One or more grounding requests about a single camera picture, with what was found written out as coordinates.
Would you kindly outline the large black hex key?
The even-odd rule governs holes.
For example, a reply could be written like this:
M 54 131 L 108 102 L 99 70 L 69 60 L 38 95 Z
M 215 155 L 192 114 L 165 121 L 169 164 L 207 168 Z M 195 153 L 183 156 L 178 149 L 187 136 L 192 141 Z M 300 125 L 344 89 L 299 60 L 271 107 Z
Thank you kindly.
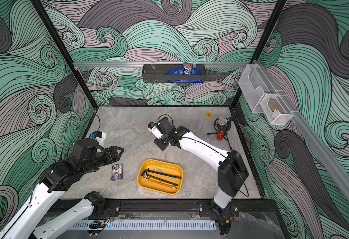
M 167 173 L 164 173 L 164 172 L 161 172 L 161 171 L 154 171 L 154 170 L 149 170 L 149 169 L 144 170 L 144 171 L 141 173 L 141 176 L 144 176 L 144 175 L 146 175 L 146 174 L 148 174 L 148 173 L 154 173 L 154 174 L 166 176 L 166 177 L 169 177 L 169 178 L 171 178 L 171 179 L 182 179 L 182 177 L 180 177 L 180 176 L 171 175 L 171 174 L 167 174 Z

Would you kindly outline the blue sleeved hex key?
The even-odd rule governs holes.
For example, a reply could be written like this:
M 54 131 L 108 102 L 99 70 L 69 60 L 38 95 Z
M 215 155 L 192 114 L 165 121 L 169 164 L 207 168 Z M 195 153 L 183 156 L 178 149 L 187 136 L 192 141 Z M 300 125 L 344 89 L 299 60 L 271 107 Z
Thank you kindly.
M 165 177 L 169 178 L 169 176 L 167 174 L 165 174 L 164 172 L 162 172 L 161 170 L 159 170 L 157 168 L 154 168 L 153 172 L 156 173 L 156 174 L 159 174 L 159 175 L 162 175 L 162 176 L 165 176 Z

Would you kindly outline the yellow sleeved hex key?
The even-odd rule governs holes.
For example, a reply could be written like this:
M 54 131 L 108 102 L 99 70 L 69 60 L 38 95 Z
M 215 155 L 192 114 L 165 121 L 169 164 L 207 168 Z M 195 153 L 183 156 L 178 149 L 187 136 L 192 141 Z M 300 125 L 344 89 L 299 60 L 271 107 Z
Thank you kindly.
M 174 187 L 177 187 L 178 185 L 175 184 L 175 183 L 172 183 L 172 182 L 169 182 L 167 180 L 164 180 L 164 179 L 160 179 L 158 177 L 154 177 L 154 176 L 151 176 L 151 175 L 148 175 L 147 178 L 151 179 L 151 180 L 155 180 L 157 182 L 160 182 L 160 183 L 164 183 L 164 184 L 167 184 L 167 185 L 172 185 Z

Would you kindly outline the orange sleeved hex key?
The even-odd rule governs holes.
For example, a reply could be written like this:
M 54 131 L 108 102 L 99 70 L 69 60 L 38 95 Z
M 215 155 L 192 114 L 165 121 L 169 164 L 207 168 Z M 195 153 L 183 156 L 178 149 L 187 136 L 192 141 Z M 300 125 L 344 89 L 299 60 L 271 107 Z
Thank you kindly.
M 164 186 L 164 187 L 177 189 L 177 187 L 173 186 L 172 184 L 164 183 L 164 182 L 158 181 L 158 180 L 156 180 L 156 179 L 145 178 L 145 180 L 146 180 L 146 181 L 149 181 L 149 182 L 152 182 L 152 183 L 155 183 L 155 184 L 158 184 L 158 185 L 162 185 L 162 186 Z

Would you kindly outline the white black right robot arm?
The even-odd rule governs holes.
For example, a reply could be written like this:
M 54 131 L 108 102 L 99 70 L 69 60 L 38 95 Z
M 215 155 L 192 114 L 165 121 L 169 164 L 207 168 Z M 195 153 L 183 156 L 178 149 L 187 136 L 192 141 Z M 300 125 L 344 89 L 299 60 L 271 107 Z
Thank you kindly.
M 175 127 L 168 117 L 150 122 L 148 130 L 156 137 L 154 143 L 161 150 L 165 150 L 168 146 L 176 146 L 193 153 L 216 170 L 218 191 L 211 206 L 217 212 L 224 211 L 245 185 L 249 172 L 242 156 L 236 150 L 226 151 L 215 147 L 197 137 L 186 127 Z

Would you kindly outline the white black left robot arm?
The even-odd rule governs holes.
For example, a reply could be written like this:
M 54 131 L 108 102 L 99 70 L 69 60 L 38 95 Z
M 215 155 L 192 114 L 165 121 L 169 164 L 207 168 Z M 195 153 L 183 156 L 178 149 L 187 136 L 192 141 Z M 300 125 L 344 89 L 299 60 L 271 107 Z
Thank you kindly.
M 124 151 L 118 146 L 104 148 L 99 138 L 85 138 L 74 143 L 65 160 L 53 163 L 43 172 L 28 201 L 0 232 L 0 239 L 55 239 L 82 219 L 105 213 L 105 198 L 93 191 L 55 219 L 39 225 L 74 183 L 87 173 L 118 162 Z

